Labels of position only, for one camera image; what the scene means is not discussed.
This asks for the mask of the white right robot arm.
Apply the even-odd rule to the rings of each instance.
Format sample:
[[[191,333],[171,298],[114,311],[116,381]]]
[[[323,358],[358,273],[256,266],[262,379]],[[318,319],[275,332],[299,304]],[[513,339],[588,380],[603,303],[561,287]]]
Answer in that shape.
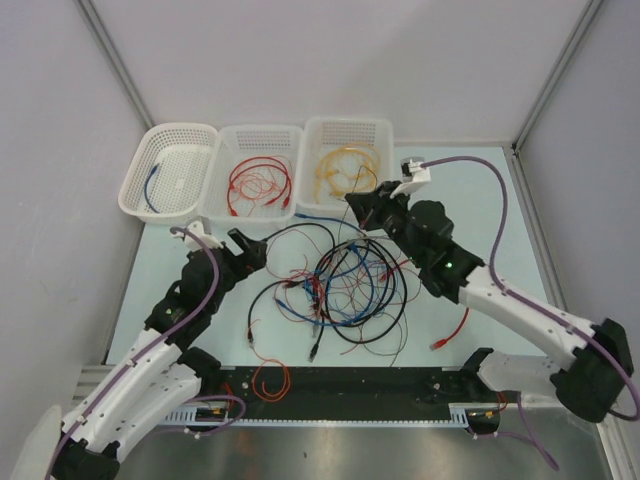
[[[373,191],[346,194],[359,226],[383,230],[418,268],[432,296],[479,311],[543,351],[559,368],[550,376],[552,396],[579,418],[602,422],[622,390],[633,387],[624,327],[611,319],[593,323],[510,288],[491,265],[453,240],[442,203],[410,203],[400,185],[385,181]]]

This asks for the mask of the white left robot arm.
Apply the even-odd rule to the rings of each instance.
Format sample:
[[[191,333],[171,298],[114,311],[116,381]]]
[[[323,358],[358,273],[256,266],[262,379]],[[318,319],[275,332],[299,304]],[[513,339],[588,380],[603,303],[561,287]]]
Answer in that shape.
[[[219,361],[194,346],[225,295],[263,269],[267,243],[238,229],[233,253],[201,222],[173,227],[187,246],[181,276],[153,307],[125,357],[61,423],[46,478],[112,479],[131,449],[176,407],[214,397]]]

